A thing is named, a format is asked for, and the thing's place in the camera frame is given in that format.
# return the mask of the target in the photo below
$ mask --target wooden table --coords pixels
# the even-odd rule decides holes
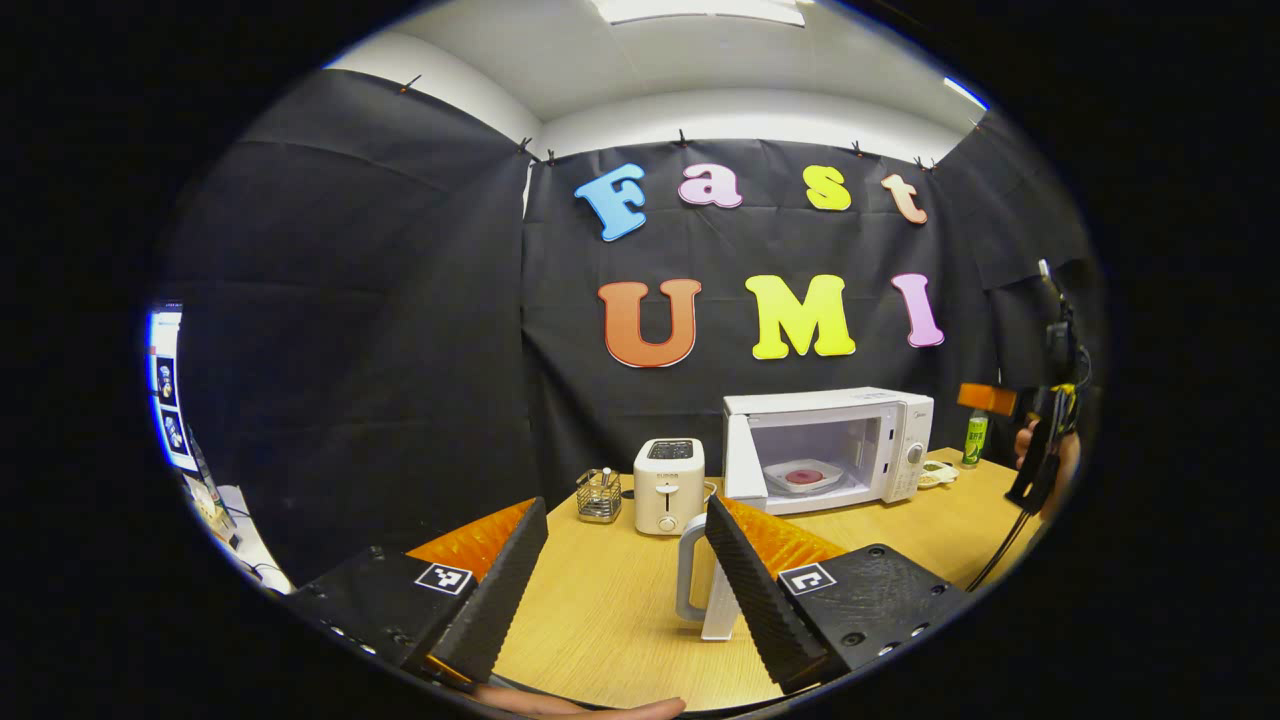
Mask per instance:
[[[960,452],[951,448],[928,457],[960,462]],[[870,502],[783,518],[849,550],[888,544],[964,587],[991,560],[1018,518],[1018,509],[1002,497],[1014,474],[984,460],[961,470],[954,483],[920,489],[893,505]],[[622,483],[630,488],[631,477],[623,475]],[[579,520],[570,497],[548,514],[547,524],[549,538],[495,674],[612,707],[678,696],[689,710],[708,710],[782,696],[741,616],[730,641],[704,642],[701,623],[676,615],[678,537],[637,533],[632,501],[622,501],[614,523],[600,525]],[[1038,528],[1038,518],[1027,521],[988,583],[1021,555]],[[698,546],[695,577],[705,579],[714,560],[705,539]],[[695,603],[705,605],[708,584],[695,583]]]

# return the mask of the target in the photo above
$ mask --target white toaster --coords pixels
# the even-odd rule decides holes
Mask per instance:
[[[707,460],[695,438],[658,438],[644,443],[635,466],[636,530],[678,536],[703,512]]]

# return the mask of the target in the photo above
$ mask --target white microwave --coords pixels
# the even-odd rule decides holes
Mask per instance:
[[[873,387],[726,397],[721,492],[771,515],[905,500],[932,425],[932,397]],[[727,641],[739,607],[714,573],[701,637]]]

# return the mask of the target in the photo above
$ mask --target white wall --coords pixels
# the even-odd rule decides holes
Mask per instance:
[[[444,100],[520,142],[538,137],[543,123],[488,76],[439,47],[399,32],[375,35],[348,50],[329,68],[356,70],[394,82],[422,77],[413,90]]]
[[[530,149],[545,158],[618,145],[698,138],[760,138],[863,150],[901,160],[941,160],[960,138],[931,120],[810,92],[698,90],[636,97],[571,113],[545,123]]]

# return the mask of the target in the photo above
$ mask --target metal wire basket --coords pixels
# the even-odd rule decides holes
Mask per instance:
[[[622,510],[622,477],[608,468],[590,469],[577,479],[577,519],[612,523]]]

